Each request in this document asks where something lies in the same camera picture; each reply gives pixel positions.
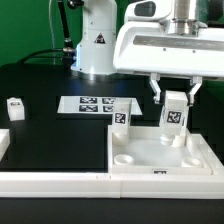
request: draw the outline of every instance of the white robot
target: white robot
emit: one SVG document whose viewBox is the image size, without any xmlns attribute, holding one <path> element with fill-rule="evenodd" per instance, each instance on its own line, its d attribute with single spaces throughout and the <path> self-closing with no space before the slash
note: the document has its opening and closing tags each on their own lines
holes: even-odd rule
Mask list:
<svg viewBox="0 0 224 224">
<path fill-rule="evenodd" d="M 160 119 L 164 145 L 185 135 L 188 109 L 203 77 L 224 77 L 224 30 L 207 27 L 208 4 L 208 0 L 138 1 L 128 6 L 117 38 L 115 68 L 150 76 L 155 103 L 161 100 L 160 77 L 191 80 L 188 94 L 166 92 Z"/>
<path fill-rule="evenodd" d="M 83 3 L 82 40 L 77 46 L 75 63 L 71 69 L 79 72 L 82 78 L 105 78 L 116 72 L 113 54 L 117 4 L 115 0 L 84 0 Z M 74 1 L 68 1 L 68 4 L 71 7 Z"/>
</svg>

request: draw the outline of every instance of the warning label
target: warning label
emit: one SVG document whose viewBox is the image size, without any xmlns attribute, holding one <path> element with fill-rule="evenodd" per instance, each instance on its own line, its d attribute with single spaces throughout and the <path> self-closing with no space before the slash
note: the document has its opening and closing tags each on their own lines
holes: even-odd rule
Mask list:
<svg viewBox="0 0 224 224">
<path fill-rule="evenodd" d="M 96 44 L 106 44 L 105 40 L 104 40 L 104 37 L 102 35 L 102 33 L 100 33 L 98 35 L 98 37 L 96 38 L 95 42 Z"/>
</svg>

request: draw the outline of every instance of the white platform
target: white platform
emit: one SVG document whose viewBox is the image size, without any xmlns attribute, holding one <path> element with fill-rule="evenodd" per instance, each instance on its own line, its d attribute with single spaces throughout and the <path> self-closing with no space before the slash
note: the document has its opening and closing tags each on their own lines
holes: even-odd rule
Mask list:
<svg viewBox="0 0 224 224">
<path fill-rule="evenodd" d="M 176 153 L 177 148 L 159 148 L 158 128 L 131 127 L 129 134 L 129 145 L 119 148 L 112 144 L 109 126 L 108 173 L 2 172 L 0 197 L 224 199 L 224 167 L 201 135 L 188 133 L 186 147 Z M 118 153 L 131 154 L 135 163 L 115 165 Z M 200 158 L 203 167 L 181 167 L 185 156 Z"/>
</svg>

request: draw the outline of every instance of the white cube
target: white cube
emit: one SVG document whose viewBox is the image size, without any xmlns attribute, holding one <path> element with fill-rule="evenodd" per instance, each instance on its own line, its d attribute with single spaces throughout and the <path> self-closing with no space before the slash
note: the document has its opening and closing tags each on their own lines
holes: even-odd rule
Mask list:
<svg viewBox="0 0 224 224">
<path fill-rule="evenodd" d="M 166 91 L 165 105 L 160 117 L 163 134 L 180 135 L 184 120 L 187 119 L 187 97 L 183 92 Z"/>
<path fill-rule="evenodd" d="M 7 99 L 7 107 L 10 121 L 25 120 L 24 106 L 20 98 Z"/>
</svg>

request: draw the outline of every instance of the green background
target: green background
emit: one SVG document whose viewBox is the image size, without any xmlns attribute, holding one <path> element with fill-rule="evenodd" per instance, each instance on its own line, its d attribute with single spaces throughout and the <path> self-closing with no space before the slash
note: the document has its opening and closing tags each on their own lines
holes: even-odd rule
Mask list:
<svg viewBox="0 0 224 224">
<path fill-rule="evenodd" d="M 118 5 L 117 29 L 123 24 L 125 9 L 129 0 L 116 0 Z M 81 40 L 82 10 L 70 10 L 65 6 L 72 40 Z M 63 47 L 61 21 L 57 0 L 53 1 L 53 27 L 56 47 Z M 0 66 L 17 62 L 28 54 L 52 48 L 49 26 L 49 1 L 2 1 L 0 8 Z M 38 59 L 35 63 L 44 63 Z M 205 82 L 207 88 L 224 102 L 224 82 Z"/>
</svg>

